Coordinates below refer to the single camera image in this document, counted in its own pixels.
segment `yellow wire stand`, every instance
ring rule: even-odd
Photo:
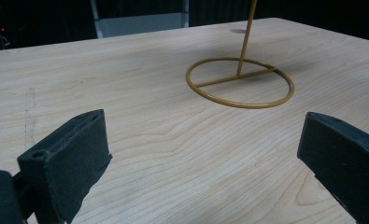
[[[283,73],[282,71],[280,71],[279,69],[275,68],[274,66],[272,66],[270,64],[261,63],[261,62],[257,62],[257,61],[250,60],[250,59],[245,59],[246,48],[248,46],[248,37],[250,35],[250,28],[251,28],[251,23],[253,22],[254,11],[255,11],[256,5],[257,5],[257,0],[253,0],[252,4],[251,4],[251,8],[250,8],[250,13],[249,13],[249,16],[248,16],[248,26],[246,28],[246,34],[245,34],[245,39],[243,41],[243,47],[242,47],[242,52],[240,54],[240,58],[204,59],[202,61],[194,63],[193,65],[191,65],[188,68],[187,74],[186,74],[187,83],[189,84],[189,86],[195,92],[197,92],[201,96],[205,97],[206,99],[209,99],[211,101],[214,101],[214,102],[222,104],[222,105],[229,105],[229,106],[240,107],[240,108],[249,108],[249,109],[260,109],[260,108],[267,108],[267,107],[282,105],[285,102],[287,102],[288,100],[290,100],[290,98],[294,94],[294,83],[292,82],[292,80],[290,79],[290,77],[288,75],[286,75],[285,73]],[[195,67],[197,67],[197,66],[199,66],[203,63],[211,63],[211,62],[216,62],[216,61],[238,61],[239,64],[237,66],[236,76],[220,78],[220,79],[217,79],[217,80],[212,80],[212,81],[202,82],[202,83],[197,83],[197,84],[192,82],[191,72]],[[243,63],[257,64],[259,66],[264,67],[265,69],[257,71],[257,72],[242,74]],[[255,77],[255,76],[259,76],[259,75],[262,75],[262,74],[269,74],[269,73],[278,74],[279,76],[283,77],[287,81],[287,83],[289,84],[288,94],[284,98],[282,98],[280,100],[277,100],[277,101],[274,101],[274,102],[259,103],[259,104],[240,103],[240,102],[235,102],[235,101],[230,101],[230,100],[225,100],[225,99],[219,98],[217,96],[211,95],[211,94],[209,94],[205,91],[202,91],[200,89],[201,87],[205,87],[205,86],[209,86],[209,85],[214,85],[214,84],[219,84],[219,83],[222,83],[222,82],[233,81],[233,80],[237,80],[237,79],[240,79],[240,78]]]

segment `light wood surface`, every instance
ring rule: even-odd
[[[0,51],[0,170],[16,174],[16,158],[28,147],[75,115],[103,108],[114,158],[74,223],[354,223],[296,152],[307,111],[369,133],[369,41],[257,20],[247,58],[289,74],[293,97],[249,110],[193,92],[186,69],[205,58],[238,57],[237,29],[245,27]],[[236,66],[212,63],[194,76],[232,75]],[[288,87],[272,74],[210,90],[257,103],[281,98]]]

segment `circular metal base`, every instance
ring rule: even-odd
[[[187,83],[190,85],[190,87],[194,91],[196,91],[198,94],[205,97],[206,99],[209,99],[211,101],[214,101],[214,102],[222,104],[222,105],[229,105],[229,106],[240,107],[240,108],[260,109],[260,108],[267,108],[267,107],[272,107],[272,106],[277,106],[277,105],[284,104],[294,94],[294,83],[292,82],[292,80],[290,79],[290,77],[288,75],[286,75],[285,73],[283,73],[282,71],[280,71],[279,69],[275,68],[274,66],[272,66],[270,64],[261,63],[261,62],[257,62],[257,61],[249,60],[249,59],[244,59],[243,62],[245,62],[245,63],[254,63],[254,64],[257,64],[259,66],[265,67],[266,69],[262,70],[262,71],[258,71],[258,72],[253,72],[253,73],[244,74],[244,75],[238,75],[238,76],[234,76],[234,77],[222,78],[222,79],[209,81],[209,82],[205,82],[205,83],[194,84],[192,82],[191,72],[196,66],[199,66],[203,63],[211,63],[211,62],[216,62],[216,61],[238,61],[239,62],[239,59],[238,58],[204,59],[202,61],[194,63],[187,70],[187,74],[186,74]],[[262,74],[267,74],[267,73],[276,73],[276,74],[280,75],[281,77],[283,77],[287,81],[287,83],[289,84],[289,92],[284,98],[282,98],[280,100],[277,100],[277,101],[274,101],[274,102],[269,102],[269,103],[249,104],[249,103],[240,103],[240,102],[225,100],[225,99],[219,98],[217,96],[211,95],[211,94],[209,94],[205,91],[202,91],[200,89],[201,87],[208,86],[208,85],[213,85],[213,84],[218,84],[218,83],[222,83],[222,82],[232,81],[232,80],[236,80],[236,79],[239,79],[239,78],[254,77],[254,76],[257,76],[257,75],[262,75]]]

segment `dark background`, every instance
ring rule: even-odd
[[[101,19],[181,12],[183,8],[181,0],[96,3]],[[190,26],[245,21],[250,4],[251,0],[190,0]],[[255,19],[271,17],[369,39],[369,0],[258,1]],[[90,0],[0,0],[0,49],[96,37]]]

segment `wood grain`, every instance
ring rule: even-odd
[[[257,20],[247,58],[289,74],[294,96],[248,110],[193,92],[186,69],[205,58],[238,57],[243,35],[230,30],[245,27],[241,21],[0,51],[0,170],[17,173],[16,158],[32,141],[103,108],[114,158],[74,223],[354,223],[296,151],[307,111],[369,133],[369,41]],[[211,64],[194,75],[231,70],[234,63]],[[274,75],[211,89],[253,103],[288,90]]]

